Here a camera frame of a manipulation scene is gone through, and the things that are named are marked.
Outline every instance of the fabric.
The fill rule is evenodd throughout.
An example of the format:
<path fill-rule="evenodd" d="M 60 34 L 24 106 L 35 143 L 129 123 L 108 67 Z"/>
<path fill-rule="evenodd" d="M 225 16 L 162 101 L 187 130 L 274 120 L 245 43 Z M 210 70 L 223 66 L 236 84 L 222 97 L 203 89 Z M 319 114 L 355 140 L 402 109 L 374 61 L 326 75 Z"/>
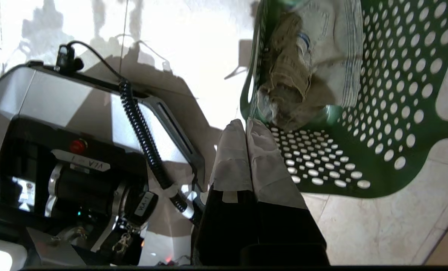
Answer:
<path fill-rule="evenodd" d="M 363 51 L 359 0 L 303 0 L 272 33 L 269 70 L 257 105 L 274 125 L 295 130 L 326 105 L 352 107 L 359 91 Z"/>

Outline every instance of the towel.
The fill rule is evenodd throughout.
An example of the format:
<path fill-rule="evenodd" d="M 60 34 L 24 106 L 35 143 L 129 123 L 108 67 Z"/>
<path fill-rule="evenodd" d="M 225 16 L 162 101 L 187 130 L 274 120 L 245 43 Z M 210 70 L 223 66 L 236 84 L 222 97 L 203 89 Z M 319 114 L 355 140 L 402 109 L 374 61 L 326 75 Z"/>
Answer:
<path fill-rule="evenodd" d="M 286 131 L 327 105 L 353 107 L 359 91 L 363 25 L 359 0 L 302 0 L 284 14 L 264 55 L 260 113 Z"/>

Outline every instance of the black cable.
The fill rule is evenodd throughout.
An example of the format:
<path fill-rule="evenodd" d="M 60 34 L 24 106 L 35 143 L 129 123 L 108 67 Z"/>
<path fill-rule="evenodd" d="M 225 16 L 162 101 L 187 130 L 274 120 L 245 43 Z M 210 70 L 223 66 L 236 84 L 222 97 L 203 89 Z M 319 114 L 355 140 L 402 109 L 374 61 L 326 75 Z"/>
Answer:
<path fill-rule="evenodd" d="M 167 173 L 164 170 L 162 165 L 162 158 L 160 157 L 157 147 L 155 146 L 155 142 L 150 133 L 150 129 L 148 128 L 147 122 L 145 121 L 142 111 L 138 107 L 138 102 L 133 96 L 133 90 L 130 82 L 125 79 L 122 75 L 120 75 L 115 69 L 113 69 L 104 59 L 103 57 L 90 45 L 83 43 L 81 41 L 71 41 L 67 44 L 68 47 L 71 47 L 73 44 L 81 44 L 88 48 L 91 52 L 93 52 L 96 57 L 116 76 L 120 79 L 119 90 L 120 90 L 120 98 L 122 101 L 122 106 L 124 107 L 125 114 L 134 130 L 134 133 L 137 137 L 137 140 L 142 148 L 142 152 L 147 160 L 148 166 L 150 167 L 153 175 L 157 179 L 157 182 L 160 184 L 162 189 L 168 189 L 173 185 L 172 180 L 168 177 Z M 174 196 L 169 197 L 170 201 L 174 206 L 181 212 L 185 213 L 187 209 L 193 209 L 192 206 L 189 206 L 182 196 L 177 192 Z M 195 225 L 199 226 L 200 218 L 202 214 L 200 210 L 194 210 L 194 213 L 189 218 L 189 220 Z"/>

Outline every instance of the green laundry basket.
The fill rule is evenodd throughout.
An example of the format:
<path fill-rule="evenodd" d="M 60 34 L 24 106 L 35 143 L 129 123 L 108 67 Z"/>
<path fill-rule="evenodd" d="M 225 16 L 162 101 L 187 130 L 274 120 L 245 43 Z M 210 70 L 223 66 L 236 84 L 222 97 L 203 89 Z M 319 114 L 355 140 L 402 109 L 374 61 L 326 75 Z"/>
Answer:
<path fill-rule="evenodd" d="M 293 132 L 270 125 L 301 192 L 390 195 L 415 178 L 437 141 L 448 138 L 448 122 L 435 110 L 448 68 L 448 0 L 362 0 L 361 6 L 363 65 L 356 106 L 327 106 Z M 282 10 L 277 1 L 260 3 L 240 101 L 244 119 L 263 120 L 255 93 L 265 81 L 262 55 Z"/>

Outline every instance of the tiled floor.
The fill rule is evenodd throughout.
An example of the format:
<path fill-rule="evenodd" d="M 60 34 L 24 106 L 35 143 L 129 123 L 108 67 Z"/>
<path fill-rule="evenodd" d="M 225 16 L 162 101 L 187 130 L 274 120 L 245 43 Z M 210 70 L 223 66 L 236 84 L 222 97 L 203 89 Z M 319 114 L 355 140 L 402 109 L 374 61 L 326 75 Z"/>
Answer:
<path fill-rule="evenodd" d="M 255 7 L 253 0 L 0 0 L 0 75 L 29 59 L 54 63 L 60 43 L 89 43 L 131 81 L 169 90 L 157 95 L 209 168 L 219 131 L 240 117 Z M 86 72 L 108 75 L 84 48 L 77 54 Z M 448 87 L 443 97 L 437 107 L 447 118 Z M 448 227 L 448 139 L 394 195 L 304 197 L 332 264 L 421 264 Z"/>

